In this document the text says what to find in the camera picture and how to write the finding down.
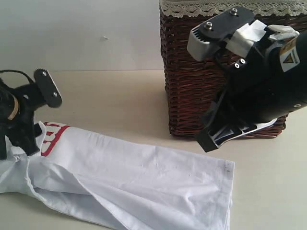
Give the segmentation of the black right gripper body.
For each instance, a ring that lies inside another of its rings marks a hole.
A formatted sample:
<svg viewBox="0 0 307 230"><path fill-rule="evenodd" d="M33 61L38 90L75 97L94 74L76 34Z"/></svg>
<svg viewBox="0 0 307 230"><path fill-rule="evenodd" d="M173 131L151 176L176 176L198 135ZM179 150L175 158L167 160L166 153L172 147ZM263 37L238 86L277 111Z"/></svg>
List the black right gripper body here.
<svg viewBox="0 0 307 230"><path fill-rule="evenodd" d="M253 48L204 116L205 134L247 134L307 106L307 34Z"/></svg>

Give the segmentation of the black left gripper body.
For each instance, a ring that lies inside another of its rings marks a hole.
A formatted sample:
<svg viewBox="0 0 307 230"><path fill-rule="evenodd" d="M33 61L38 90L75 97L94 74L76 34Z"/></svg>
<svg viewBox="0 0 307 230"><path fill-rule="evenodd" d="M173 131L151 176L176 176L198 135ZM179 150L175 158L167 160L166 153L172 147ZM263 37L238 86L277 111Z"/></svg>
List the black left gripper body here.
<svg viewBox="0 0 307 230"><path fill-rule="evenodd" d="M11 88L0 83L0 154L7 155L6 138L28 156L39 151L36 138L42 134L34 113L46 105L36 83Z"/></svg>

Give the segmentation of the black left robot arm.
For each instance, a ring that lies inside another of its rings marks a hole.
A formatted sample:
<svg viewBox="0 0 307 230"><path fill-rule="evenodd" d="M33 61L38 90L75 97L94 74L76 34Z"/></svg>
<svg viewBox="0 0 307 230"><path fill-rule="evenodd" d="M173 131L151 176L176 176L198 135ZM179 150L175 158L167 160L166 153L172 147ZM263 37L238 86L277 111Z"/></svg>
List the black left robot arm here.
<svg viewBox="0 0 307 230"><path fill-rule="evenodd" d="M37 84L17 88L0 84L0 159L7 159L6 138L28 156L39 151L36 137L42 129L34 123L35 111L46 105Z"/></svg>

